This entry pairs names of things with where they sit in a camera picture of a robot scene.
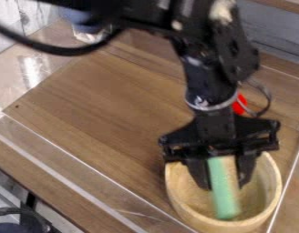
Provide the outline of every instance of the beige bowl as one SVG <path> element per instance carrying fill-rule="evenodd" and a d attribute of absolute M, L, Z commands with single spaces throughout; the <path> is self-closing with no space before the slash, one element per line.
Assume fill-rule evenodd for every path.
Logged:
<path fill-rule="evenodd" d="M 179 162 L 166 166 L 166 185 L 179 216 L 206 233 L 245 233 L 257 229 L 270 217 L 282 191 L 280 169 L 268 153 L 258 158 L 252 183 L 241 190 L 242 214 L 233 221 L 215 219 L 211 192 L 198 188 L 187 167 Z"/>

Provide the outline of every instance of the wooden table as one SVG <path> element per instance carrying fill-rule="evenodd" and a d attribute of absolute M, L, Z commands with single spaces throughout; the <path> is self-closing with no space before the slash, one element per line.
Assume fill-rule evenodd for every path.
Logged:
<path fill-rule="evenodd" d="M 273 156 L 285 180 L 299 146 L 299 73 L 294 70 L 290 77 L 274 67 L 278 63 L 274 59 L 264 55 L 264 60 L 270 62 L 257 76 L 276 91 L 269 116 L 281 119 L 284 127 L 281 151 Z M 7 113 L 83 163 L 178 217 L 166 194 L 165 164 L 157 140 L 193 118 L 183 92 L 183 72 L 169 42 L 130 31 L 103 51 L 71 62 Z M 243 92 L 253 107 L 265 103 L 254 91 L 245 88 Z M 62 172 L 70 172 L 64 160 L 52 163 Z M 87 232 L 131 232 L 1 142 L 0 168 Z M 90 190 L 94 181 L 82 180 L 82 171 L 78 175 Z M 293 185 L 299 188 L 299 180 Z M 299 193 L 290 202 L 293 205 L 286 208 L 299 216 Z M 299 229 L 299 218 L 290 223 L 280 219 L 278 224 L 278 233 L 292 227 Z M 266 232 L 266 226 L 256 232 Z"/>

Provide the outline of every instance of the green object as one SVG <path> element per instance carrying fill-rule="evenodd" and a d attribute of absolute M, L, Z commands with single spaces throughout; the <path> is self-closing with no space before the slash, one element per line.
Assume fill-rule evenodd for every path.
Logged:
<path fill-rule="evenodd" d="M 237 175 L 233 175 L 233 172 L 237 173 L 237 170 L 231 170 L 237 169 L 237 167 L 231 167 L 229 164 L 230 161 L 226 161 L 226 157 L 214 157 L 209 159 L 213 201 L 217 217 L 221 220 L 233 219 L 241 213 L 239 200 L 237 196 L 238 181 L 233 180 L 237 179 Z"/>

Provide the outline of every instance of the wooden bowl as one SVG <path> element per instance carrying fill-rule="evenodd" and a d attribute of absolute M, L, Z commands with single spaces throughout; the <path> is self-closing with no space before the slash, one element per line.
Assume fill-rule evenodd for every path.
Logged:
<path fill-rule="evenodd" d="M 252 182 L 241 190 L 242 214 L 233 221 L 215 219 L 211 192 L 198 188 L 181 162 L 166 166 L 166 185 L 179 216 L 193 228 L 207 233 L 253 231 L 270 217 L 282 191 L 280 169 L 268 153 L 258 158 Z"/>

